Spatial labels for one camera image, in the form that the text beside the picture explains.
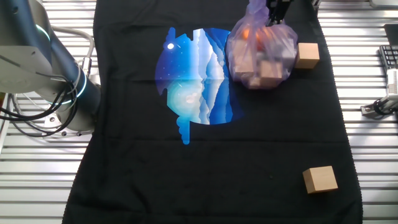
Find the wooden block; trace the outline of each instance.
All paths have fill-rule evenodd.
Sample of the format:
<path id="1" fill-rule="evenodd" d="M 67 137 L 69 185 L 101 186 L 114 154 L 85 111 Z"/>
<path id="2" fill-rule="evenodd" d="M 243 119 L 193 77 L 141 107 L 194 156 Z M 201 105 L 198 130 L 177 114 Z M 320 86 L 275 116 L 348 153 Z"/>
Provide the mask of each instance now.
<path id="1" fill-rule="evenodd" d="M 313 69 L 319 62 L 318 44 L 298 43 L 295 68 Z"/>
<path id="2" fill-rule="evenodd" d="M 303 172 L 308 194 L 336 190 L 337 182 L 332 166 L 311 168 Z"/>
<path id="3" fill-rule="evenodd" d="M 282 81 L 283 69 L 282 63 L 261 61 L 259 65 L 260 86 L 264 88 L 275 88 Z"/>
<path id="4" fill-rule="evenodd" d="M 254 75 L 254 62 L 252 51 L 247 47 L 245 40 L 236 40 L 233 43 L 233 59 L 234 59 L 234 81 L 241 81 L 242 77 L 251 77 Z"/>

